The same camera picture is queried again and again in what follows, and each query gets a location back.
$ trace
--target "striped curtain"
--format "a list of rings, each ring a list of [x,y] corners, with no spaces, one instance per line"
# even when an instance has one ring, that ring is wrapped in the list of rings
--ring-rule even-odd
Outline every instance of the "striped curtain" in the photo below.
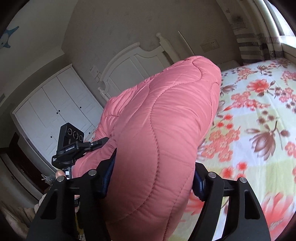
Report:
[[[280,35],[264,0],[216,0],[237,38],[244,64],[283,57]]]

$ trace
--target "bedpost finial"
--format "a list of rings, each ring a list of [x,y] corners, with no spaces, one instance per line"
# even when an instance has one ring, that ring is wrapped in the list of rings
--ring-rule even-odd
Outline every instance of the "bedpost finial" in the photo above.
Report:
[[[161,41],[161,40],[164,39],[164,37],[161,36],[161,33],[157,33],[157,34],[156,34],[156,37],[159,38],[159,41]]]

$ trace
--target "fabric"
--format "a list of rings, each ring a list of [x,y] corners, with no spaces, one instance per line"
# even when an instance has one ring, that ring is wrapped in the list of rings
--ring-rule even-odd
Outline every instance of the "fabric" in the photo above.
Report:
[[[264,0],[216,0],[237,38],[244,64],[283,57],[280,35]]]
[[[194,56],[111,98],[94,140],[110,139],[72,168],[79,177],[117,148],[103,215],[113,241],[163,241],[192,187],[196,150],[218,107],[220,69]]]
[[[29,227],[35,214],[39,208],[39,204],[36,204],[34,208],[22,208],[14,207],[12,205],[6,204],[0,201],[0,212],[4,215],[6,221],[15,231],[15,233],[25,239],[29,232]]]
[[[220,101],[197,162],[222,178],[248,179],[274,241],[296,210],[296,66],[281,58],[222,72]],[[203,203],[189,202],[170,241],[188,240]],[[224,198],[213,240],[221,237]]]

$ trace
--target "white wardrobe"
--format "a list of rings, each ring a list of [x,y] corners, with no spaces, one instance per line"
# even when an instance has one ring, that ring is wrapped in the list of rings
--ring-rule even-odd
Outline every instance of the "white wardrobe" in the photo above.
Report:
[[[103,107],[69,65],[36,88],[13,115],[24,138],[51,165],[60,127],[69,122],[84,132],[86,140],[102,112]]]

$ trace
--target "bed frame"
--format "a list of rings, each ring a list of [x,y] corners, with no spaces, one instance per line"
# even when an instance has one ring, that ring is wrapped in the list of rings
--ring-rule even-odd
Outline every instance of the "bed frame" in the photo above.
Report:
[[[156,36],[160,43],[156,49],[145,51],[137,42],[120,51],[107,64],[98,88],[106,101],[180,61],[169,41],[161,33]]]

